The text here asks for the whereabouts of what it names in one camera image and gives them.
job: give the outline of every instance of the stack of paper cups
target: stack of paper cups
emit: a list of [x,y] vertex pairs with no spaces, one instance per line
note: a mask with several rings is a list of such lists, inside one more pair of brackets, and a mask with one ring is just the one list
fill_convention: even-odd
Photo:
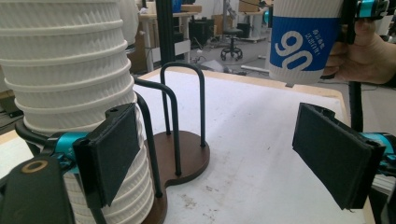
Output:
[[[121,26],[117,0],[0,0],[0,64],[29,129],[92,131],[109,108],[136,102]],[[103,209],[107,223],[141,222],[153,203],[138,109],[136,123],[140,152]],[[93,223],[73,179],[65,182],[76,220]]]
[[339,32],[343,0],[274,1],[270,77],[311,84],[323,74]]

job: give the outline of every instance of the stool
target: stool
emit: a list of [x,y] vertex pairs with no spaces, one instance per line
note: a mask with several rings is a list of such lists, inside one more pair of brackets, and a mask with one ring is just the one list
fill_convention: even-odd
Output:
[[221,59],[222,59],[223,61],[225,61],[226,55],[227,55],[228,53],[231,54],[231,57],[233,57],[233,56],[236,54],[237,57],[236,57],[235,59],[236,59],[237,61],[238,61],[239,59],[242,59],[242,57],[243,57],[242,50],[239,49],[239,48],[236,48],[236,47],[233,45],[233,41],[236,39],[235,36],[236,36],[236,35],[241,35],[241,34],[243,33],[243,31],[242,31],[242,30],[239,30],[239,29],[233,28],[233,29],[224,30],[223,33],[224,33],[225,35],[230,35],[230,36],[231,36],[231,46],[230,46],[228,49],[223,49],[223,50],[221,51],[221,55],[220,55]]

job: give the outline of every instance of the ripple paper cup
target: ripple paper cup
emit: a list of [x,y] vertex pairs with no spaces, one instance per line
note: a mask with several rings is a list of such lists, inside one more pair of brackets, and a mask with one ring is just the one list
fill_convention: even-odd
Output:
[[276,0],[270,77],[289,84],[320,80],[340,27],[343,0]]

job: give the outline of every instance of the floor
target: floor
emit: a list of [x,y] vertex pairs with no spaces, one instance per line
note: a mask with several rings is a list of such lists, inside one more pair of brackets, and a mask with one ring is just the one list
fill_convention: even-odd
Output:
[[[219,41],[208,41],[202,46],[202,49],[193,49],[191,51],[191,61],[193,63],[201,64],[216,60],[231,69],[230,76],[237,76],[236,74],[246,74],[247,77],[269,78],[267,73],[256,72],[241,68],[242,65],[265,67],[265,59],[258,58],[259,55],[265,56],[267,48],[269,47],[268,34],[265,31],[262,33],[263,40],[253,42],[239,39],[236,45],[243,51],[244,57],[242,60],[236,61],[227,55],[226,61],[222,61],[220,53],[222,48],[227,46],[228,39],[220,39]],[[349,95],[348,85],[345,81],[340,80],[321,80],[319,83],[313,85],[321,88],[328,88],[340,91],[343,93],[344,101],[346,102],[346,112],[349,114]],[[378,85],[363,84],[361,86],[362,105],[363,105],[363,131],[391,133],[396,135],[396,89],[384,88]]]

